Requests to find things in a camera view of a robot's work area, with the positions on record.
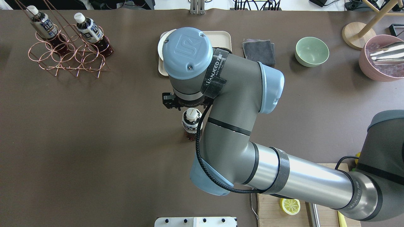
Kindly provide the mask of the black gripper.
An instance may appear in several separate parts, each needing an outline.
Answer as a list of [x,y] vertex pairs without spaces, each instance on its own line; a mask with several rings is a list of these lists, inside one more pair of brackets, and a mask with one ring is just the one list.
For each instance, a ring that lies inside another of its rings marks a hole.
[[173,90],[173,93],[163,92],[162,102],[167,109],[177,109],[177,99],[182,107],[196,108],[203,105],[204,108],[212,102],[212,98],[204,95],[202,92],[186,94],[178,90]]

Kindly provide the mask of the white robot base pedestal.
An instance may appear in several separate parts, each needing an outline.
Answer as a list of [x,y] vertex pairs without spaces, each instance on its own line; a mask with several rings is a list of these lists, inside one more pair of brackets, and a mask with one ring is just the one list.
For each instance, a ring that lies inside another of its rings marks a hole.
[[155,227],[237,227],[236,217],[160,217]]

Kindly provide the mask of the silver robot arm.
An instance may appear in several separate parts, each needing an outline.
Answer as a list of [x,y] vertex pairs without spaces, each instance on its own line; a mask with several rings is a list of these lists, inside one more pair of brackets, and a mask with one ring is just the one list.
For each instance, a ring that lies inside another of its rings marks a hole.
[[193,27],[164,40],[163,65],[173,87],[162,94],[166,108],[212,107],[190,172],[201,190],[290,197],[357,221],[403,214],[403,110],[373,117],[355,171],[344,172],[250,141],[257,115],[281,97],[279,70],[214,48]]

